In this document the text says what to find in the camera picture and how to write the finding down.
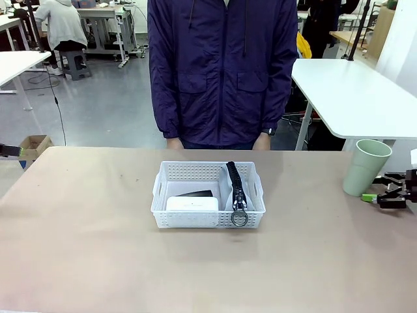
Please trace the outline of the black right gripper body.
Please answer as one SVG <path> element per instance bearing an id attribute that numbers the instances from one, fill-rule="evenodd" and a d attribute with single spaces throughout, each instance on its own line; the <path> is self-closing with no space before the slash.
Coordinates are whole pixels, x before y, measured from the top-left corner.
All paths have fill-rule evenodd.
<path id="1" fill-rule="evenodd" d="M 417 198 L 417 175 L 416 169 L 407 170 L 405 173 L 405 191 L 408 200 Z"/>

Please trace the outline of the person's left hand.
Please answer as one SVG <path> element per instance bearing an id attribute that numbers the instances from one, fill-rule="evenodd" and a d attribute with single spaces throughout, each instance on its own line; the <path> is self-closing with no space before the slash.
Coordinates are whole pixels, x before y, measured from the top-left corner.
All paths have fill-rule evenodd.
<path id="1" fill-rule="evenodd" d="M 262 132 L 259 137 L 256 139 L 253 150 L 255 151 L 269 151 L 271 148 L 271 137 Z"/>

